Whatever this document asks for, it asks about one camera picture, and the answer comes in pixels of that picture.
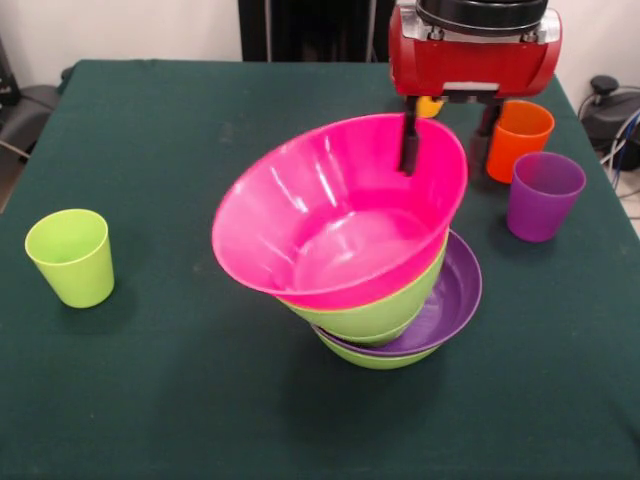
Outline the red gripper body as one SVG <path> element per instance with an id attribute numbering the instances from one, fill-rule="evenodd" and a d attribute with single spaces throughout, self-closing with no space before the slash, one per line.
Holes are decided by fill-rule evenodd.
<path id="1" fill-rule="evenodd" d="M 396 5 L 391 79 L 406 97 L 535 96 L 554 75 L 562 36 L 559 13 L 546 5 Z"/>

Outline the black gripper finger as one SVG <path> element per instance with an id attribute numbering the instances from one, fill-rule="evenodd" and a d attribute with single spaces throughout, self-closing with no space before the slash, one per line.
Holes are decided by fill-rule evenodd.
<path id="1" fill-rule="evenodd" d="M 471 173 L 483 173 L 486 170 L 492 138 L 502 111 L 502 102 L 486 103 L 480 123 L 469 142 L 468 165 Z"/>
<path id="2" fill-rule="evenodd" d="M 415 171 L 419 149 L 419 137 L 416 131 L 417 103 L 417 97 L 405 99 L 399 171 L 406 176 L 412 176 Z"/>

